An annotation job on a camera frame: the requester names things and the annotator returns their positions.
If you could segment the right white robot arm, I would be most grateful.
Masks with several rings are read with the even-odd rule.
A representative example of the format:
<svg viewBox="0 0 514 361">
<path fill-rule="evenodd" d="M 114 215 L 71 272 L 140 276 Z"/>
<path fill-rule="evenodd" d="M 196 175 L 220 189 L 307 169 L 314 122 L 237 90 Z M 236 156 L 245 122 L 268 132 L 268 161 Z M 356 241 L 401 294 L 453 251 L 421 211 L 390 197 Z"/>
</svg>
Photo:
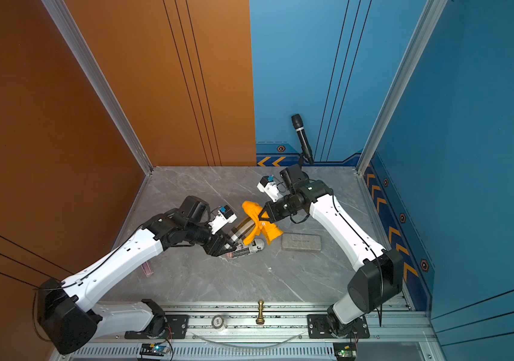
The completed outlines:
<svg viewBox="0 0 514 361">
<path fill-rule="evenodd" d="M 295 188 L 263 206 L 259 218 L 272 224 L 304 210 L 321 224 L 340 246 L 353 268 L 347 293 L 327 310 L 329 332 L 337 338 L 353 333 L 354 323 L 402 292 L 404 259 L 387 250 L 348 215 L 333 190 L 321 180 Z"/>
</svg>

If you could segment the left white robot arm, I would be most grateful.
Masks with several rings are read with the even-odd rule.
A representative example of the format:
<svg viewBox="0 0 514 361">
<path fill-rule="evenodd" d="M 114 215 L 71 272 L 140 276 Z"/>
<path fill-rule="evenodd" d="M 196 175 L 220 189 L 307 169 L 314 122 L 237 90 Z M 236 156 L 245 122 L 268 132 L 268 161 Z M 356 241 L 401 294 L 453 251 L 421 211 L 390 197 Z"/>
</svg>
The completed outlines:
<svg viewBox="0 0 514 361">
<path fill-rule="evenodd" d="M 236 219 L 228 205 L 212 214 L 204 200 L 186 197 L 179 208 L 151 217 L 126 242 L 91 266 L 62 281 L 50 278 L 41 284 L 36 296 L 37 323 L 61 354 L 73 353 L 103 335 L 161 335 L 165 313 L 152 300 L 105 305 L 101 298 L 169 248 L 200 245 L 212 257 L 234 251 L 236 242 L 223 227 Z"/>
</svg>

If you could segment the plaid eyeglass pouch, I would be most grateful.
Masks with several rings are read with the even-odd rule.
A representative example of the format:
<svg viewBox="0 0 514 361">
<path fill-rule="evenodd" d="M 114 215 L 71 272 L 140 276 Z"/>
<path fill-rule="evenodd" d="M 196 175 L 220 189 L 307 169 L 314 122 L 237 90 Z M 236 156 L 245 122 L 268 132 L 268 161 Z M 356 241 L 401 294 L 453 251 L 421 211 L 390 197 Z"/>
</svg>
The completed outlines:
<svg viewBox="0 0 514 361">
<path fill-rule="evenodd" d="M 254 230 L 255 223 L 251 218 L 243 219 L 228 232 L 231 240 L 236 244 L 243 244 L 246 237 Z"/>
</svg>

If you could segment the yellow microfibre cloth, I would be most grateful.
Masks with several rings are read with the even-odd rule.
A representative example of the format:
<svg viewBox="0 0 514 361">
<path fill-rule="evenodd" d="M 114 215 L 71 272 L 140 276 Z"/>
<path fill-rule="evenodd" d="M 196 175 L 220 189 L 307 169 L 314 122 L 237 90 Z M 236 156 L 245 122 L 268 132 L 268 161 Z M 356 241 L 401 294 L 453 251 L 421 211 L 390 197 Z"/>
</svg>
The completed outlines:
<svg viewBox="0 0 514 361">
<path fill-rule="evenodd" d="M 244 245 L 249 245 L 257 236 L 264 236 L 267 244 L 270 245 L 273 240 L 282 236 L 283 231 L 275 224 L 269 221 L 261 221 L 259 215 L 264 210 L 258 203 L 245 201 L 242 204 L 245 214 L 254 222 L 254 228 L 251 233 L 243 240 Z"/>
</svg>

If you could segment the grey eyeglass case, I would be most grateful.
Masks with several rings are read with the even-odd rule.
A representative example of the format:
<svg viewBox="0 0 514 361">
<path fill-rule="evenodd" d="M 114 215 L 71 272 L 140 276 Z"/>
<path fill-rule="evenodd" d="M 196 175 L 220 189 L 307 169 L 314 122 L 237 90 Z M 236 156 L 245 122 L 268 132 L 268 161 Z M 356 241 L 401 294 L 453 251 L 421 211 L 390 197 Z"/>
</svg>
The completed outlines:
<svg viewBox="0 0 514 361">
<path fill-rule="evenodd" d="M 282 249 L 287 251 L 319 252 L 322 250 L 321 237 L 318 235 L 284 233 Z"/>
</svg>

